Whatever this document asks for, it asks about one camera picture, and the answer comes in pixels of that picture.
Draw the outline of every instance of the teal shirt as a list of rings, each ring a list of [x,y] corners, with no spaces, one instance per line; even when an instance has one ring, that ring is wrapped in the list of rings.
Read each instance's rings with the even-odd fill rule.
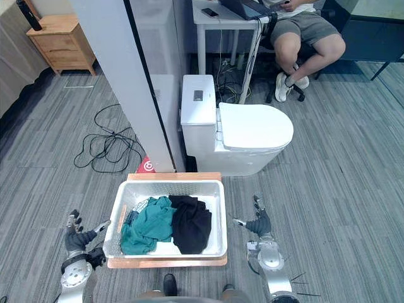
[[[170,242],[172,215],[168,197],[149,198],[149,202],[133,220],[131,225],[124,223],[121,230],[121,249],[124,254],[146,254],[156,249],[157,241]]]

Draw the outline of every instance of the white sneaker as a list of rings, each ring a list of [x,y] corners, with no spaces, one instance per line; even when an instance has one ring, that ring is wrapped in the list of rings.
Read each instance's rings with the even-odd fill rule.
[[[298,70],[299,65],[297,65],[296,63],[293,65],[293,68],[295,70]],[[300,79],[299,81],[296,81],[296,86],[299,87],[300,89],[304,90],[305,88],[307,88],[310,84],[309,82],[309,77],[305,76],[302,79]]]
[[[281,71],[278,76],[276,76],[276,88],[275,88],[275,98],[276,101],[284,102],[286,101],[286,96],[292,90],[292,87],[288,87],[285,83],[287,75]]]

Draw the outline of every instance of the person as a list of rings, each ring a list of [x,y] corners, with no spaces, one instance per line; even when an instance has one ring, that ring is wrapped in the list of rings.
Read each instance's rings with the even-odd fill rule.
[[[270,40],[276,62],[283,69],[276,77],[275,98],[286,101],[293,85],[309,86],[310,74],[337,61],[345,52],[345,43],[338,30],[315,13],[316,0],[263,0],[267,7],[276,8],[278,22]],[[312,46],[317,54],[302,66],[296,64],[301,42]]]
[[[190,298],[177,296],[177,282],[174,275],[164,276],[163,292],[153,290],[141,294],[137,299],[123,303],[251,303],[244,292],[236,290],[232,284],[223,288],[220,301],[207,298]]]

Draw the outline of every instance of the red label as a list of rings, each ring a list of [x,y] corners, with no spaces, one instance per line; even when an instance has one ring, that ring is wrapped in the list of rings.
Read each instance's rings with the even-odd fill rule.
[[[143,161],[140,163],[138,170],[136,171],[137,174],[145,174],[145,173],[152,173],[155,172],[153,164],[150,162],[149,157],[145,157]]]

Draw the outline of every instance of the laptop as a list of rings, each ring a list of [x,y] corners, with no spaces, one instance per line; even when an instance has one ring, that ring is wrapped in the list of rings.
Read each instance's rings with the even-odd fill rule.
[[[272,9],[269,9],[254,0],[220,0],[220,3],[245,20],[254,20],[265,17],[271,15],[273,12]]]

